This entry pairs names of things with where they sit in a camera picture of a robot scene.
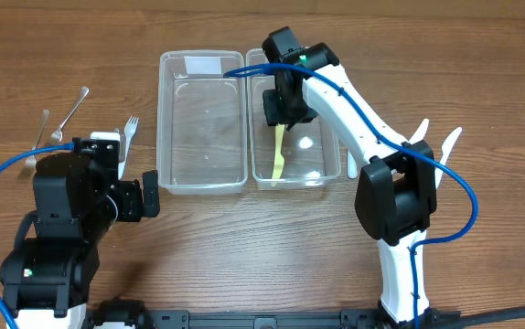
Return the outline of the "yellow plastic knife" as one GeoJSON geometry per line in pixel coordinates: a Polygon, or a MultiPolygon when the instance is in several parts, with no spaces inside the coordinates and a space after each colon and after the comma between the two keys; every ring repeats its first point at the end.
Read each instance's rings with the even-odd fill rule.
{"type": "Polygon", "coordinates": [[[278,184],[278,180],[281,178],[284,170],[284,157],[282,156],[282,145],[284,140],[284,125],[275,126],[274,135],[274,159],[273,159],[273,173],[271,186],[275,187],[278,184]]]}

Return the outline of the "white plastic fork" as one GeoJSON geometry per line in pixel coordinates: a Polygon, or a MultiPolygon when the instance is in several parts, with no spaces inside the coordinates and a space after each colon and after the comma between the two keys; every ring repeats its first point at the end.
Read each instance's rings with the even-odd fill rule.
{"type": "Polygon", "coordinates": [[[122,179],[124,176],[128,154],[130,152],[130,146],[136,134],[138,123],[139,123],[139,118],[131,116],[129,120],[127,121],[126,125],[124,126],[124,138],[125,138],[124,159],[122,162],[119,163],[119,166],[118,166],[118,175],[119,175],[118,178],[119,179],[122,179]]]}

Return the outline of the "light blue plastic knife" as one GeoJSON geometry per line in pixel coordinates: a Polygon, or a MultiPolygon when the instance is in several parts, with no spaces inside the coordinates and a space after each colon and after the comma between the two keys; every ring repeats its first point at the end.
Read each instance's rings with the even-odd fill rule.
{"type": "Polygon", "coordinates": [[[347,176],[349,179],[354,180],[358,177],[357,163],[350,151],[347,153],[347,176]]]}

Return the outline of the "long silver metal fork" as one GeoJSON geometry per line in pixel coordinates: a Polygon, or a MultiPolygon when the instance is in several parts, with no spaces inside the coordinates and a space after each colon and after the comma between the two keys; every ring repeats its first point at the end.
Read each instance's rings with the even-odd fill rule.
{"type": "Polygon", "coordinates": [[[70,111],[66,115],[66,117],[63,119],[63,121],[59,124],[59,127],[50,135],[49,139],[46,142],[46,146],[52,146],[59,144],[63,139],[63,130],[65,128],[65,125],[68,123],[72,115],[75,113],[75,111],[80,107],[81,103],[84,101],[84,99],[89,94],[89,88],[86,86],[82,86],[80,88],[79,95],[77,99],[74,101],[73,105],[71,106],[70,111]]]}

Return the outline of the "cream white plastic knife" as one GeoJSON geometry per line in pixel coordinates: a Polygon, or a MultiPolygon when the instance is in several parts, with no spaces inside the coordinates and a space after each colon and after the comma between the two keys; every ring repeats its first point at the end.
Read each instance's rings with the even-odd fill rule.
{"type": "Polygon", "coordinates": [[[414,132],[414,134],[412,135],[412,137],[408,140],[408,142],[410,144],[415,144],[423,140],[427,133],[428,126],[429,126],[429,119],[424,118],[422,122],[420,123],[420,125],[418,126],[418,128],[416,129],[416,131],[414,132]]]}

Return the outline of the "mint green plastic knife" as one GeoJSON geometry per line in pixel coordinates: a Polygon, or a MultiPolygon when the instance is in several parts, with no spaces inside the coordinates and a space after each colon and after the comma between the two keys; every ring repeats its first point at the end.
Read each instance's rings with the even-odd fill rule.
{"type": "MultiPolygon", "coordinates": [[[[460,134],[462,132],[461,127],[456,127],[444,140],[441,146],[441,158],[439,160],[440,165],[446,165],[449,156],[455,146],[455,143],[457,142],[460,134]]],[[[434,177],[435,177],[435,188],[438,188],[441,184],[442,177],[443,177],[444,171],[439,168],[435,168],[434,170],[434,177]]]]}

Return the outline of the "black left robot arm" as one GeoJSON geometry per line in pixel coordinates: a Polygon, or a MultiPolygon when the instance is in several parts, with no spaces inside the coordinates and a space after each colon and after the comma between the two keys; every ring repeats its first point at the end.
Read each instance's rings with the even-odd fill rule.
{"type": "Polygon", "coordinates": [[[120,144],[76,138],[42,149],[33,177],[35,210],[22,219],[0,267],[10,328],[154,328],[139,300],[112,298],[89,310],[98,245],[116,222],[160,212],[158,173],[123,181],[120,144]]]}

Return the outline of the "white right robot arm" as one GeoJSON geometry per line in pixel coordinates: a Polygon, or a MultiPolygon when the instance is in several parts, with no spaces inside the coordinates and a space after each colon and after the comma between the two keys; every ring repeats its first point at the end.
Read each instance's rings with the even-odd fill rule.
{"type": "Polygon", "coordinates": [[[432,149],[389,128],[326,44],[305,48],[283,27],[270,33],[262,51],[282,65],[273,69],[273,89],[262,95],[268,125],[291,129],[320,117],[350,147],[359,167],[355,211],[379,247],[380,308],[391,326],[416,326],[429,308],[418,244],[437,207],[434,167],[427,163],[432,149]]]}

